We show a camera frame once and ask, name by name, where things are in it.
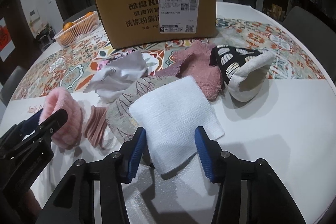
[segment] white towel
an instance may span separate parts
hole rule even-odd
[[[148,92],[130,106],[129,112],[146,130],[148,150],[160,175],[197,152],[194,133],[198,126],[203,126],[212,140],[224,135],[192,76]]]
[[[146,70],[146,61],[141,52],[132,52],[97,71],[84,93],[95,90],[105,103],[112,103],[133,82],[143,76]]]

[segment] cardboard box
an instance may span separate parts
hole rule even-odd
[[[149,42],[216,35],[216,0],[199,0],[196,33],[160,33],[158,0],[95,0],[115,49]]]

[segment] white cloth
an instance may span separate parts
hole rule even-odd
[[[192,76],[148,92],[130,106],[129,112],[146,130],[148,150],[160,175],[197,152],[194,134],[198,126],[203,126],[212,140],[224,135]]]
[[[247,102],[258,94],[274,60],[272,52],[251,57],[251,60],[235,71],[227,87],[230,94],[240,102]]]
[[[105,103],[112,103],[146,70],[141,52],[130,53],[106,64],[92,77],[84,93],[95,90]]]

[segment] barcode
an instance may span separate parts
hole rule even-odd
[[[181,3],[181,11],[189,10],[189,3]]]
[[[196,10],[196,0],[190,0],[190,11]]]
[[[186,25],[185,32],[194,32],[194,25]]]

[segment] gray chair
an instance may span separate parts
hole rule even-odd
[[[79,19],[80,17],[83,17],[84,15],[86,15],[88,12],[94,12],[94,11],[97,11],[96,5],[92,5],[88,8],[85,8],[84,10],[74,14],[73,16],[71,16],[67,20],[65,20],[63,22],[63,25],[65,25],[68,22],[74,22],[75,20]]]
[[[295,6],[282,25],[296,36],[336,81],[336,33],[317,17]]]
[[[8,106],[15,89],[26,73],[27,71],[24,68],[17,66],[7,79],[2,90],[0,91],[0,100],[4,103],[5,106]]]

